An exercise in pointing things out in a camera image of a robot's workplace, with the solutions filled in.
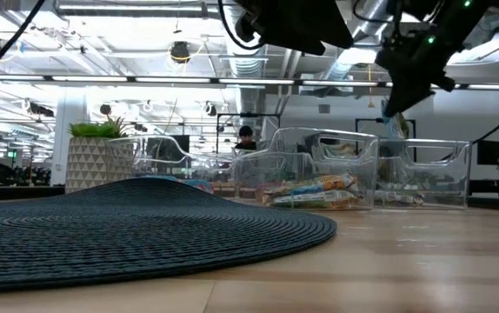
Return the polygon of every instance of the clear plastic bin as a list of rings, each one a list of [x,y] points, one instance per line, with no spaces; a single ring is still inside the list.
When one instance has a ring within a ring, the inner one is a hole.
[[[109,140],[107,156],[109,183],[132,177],[155,177],[186,183],[217,196],[235,196],[231,159],[187,153],[173,137]]]
[[[372,135],[277,130],[266,150],[235,159],[238,196],[286,209],[371,209],[378,145]]]
[[[376,206],[466,208],[470,153],[469,142],[381,139]]]

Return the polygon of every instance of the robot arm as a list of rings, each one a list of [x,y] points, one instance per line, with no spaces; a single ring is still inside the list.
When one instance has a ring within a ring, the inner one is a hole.
[[[255,31],[262,36],[262,43],[311,54],[324,52],[324,47],[317,48],[321,41],[344,49],[353,44],[340,12],[334,8],[335,0],[235,1],[248,11],[238,23],[243,27],[236,27],[242,39]],[[388,1],[386,11],[393,16],[394,31],[384,38],[383,49],[376,57],[376,63],[389,72],[393,83],[384,112],[386,117],[393,117],[433,95],[431,84],[448,92],[455,88],[454,80],[446,77],[443,69],[453,54],[463,50],[464,40],[489,7],[499,8],[499,0]],[[401,34],[403,13],[427,21],[429,29]],[[279,20],[290,23],[279,26]],[[298,40],[285,34],[297,34]]]

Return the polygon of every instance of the table surface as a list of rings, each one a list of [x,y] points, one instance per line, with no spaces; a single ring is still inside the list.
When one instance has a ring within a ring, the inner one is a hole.
[[[0,294],[0,312],[499,312],[499,211],[330,212],[327,243],[182,276]]]

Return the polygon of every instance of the dark blue woven placemat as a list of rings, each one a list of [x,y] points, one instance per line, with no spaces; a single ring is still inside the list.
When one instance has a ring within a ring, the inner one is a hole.
[[[0,203],[0,290],[165,277],[253,263],[324,242],[322,216],[232,203],[155,178]]]

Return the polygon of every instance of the person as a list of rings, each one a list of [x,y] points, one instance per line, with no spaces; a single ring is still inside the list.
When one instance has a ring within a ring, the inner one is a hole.
[[[257,150],[257,144],[253,141],[253,130],[251,127],[245,125],[240,128],[238,132],[241,142],[234,147],[240,150]]]

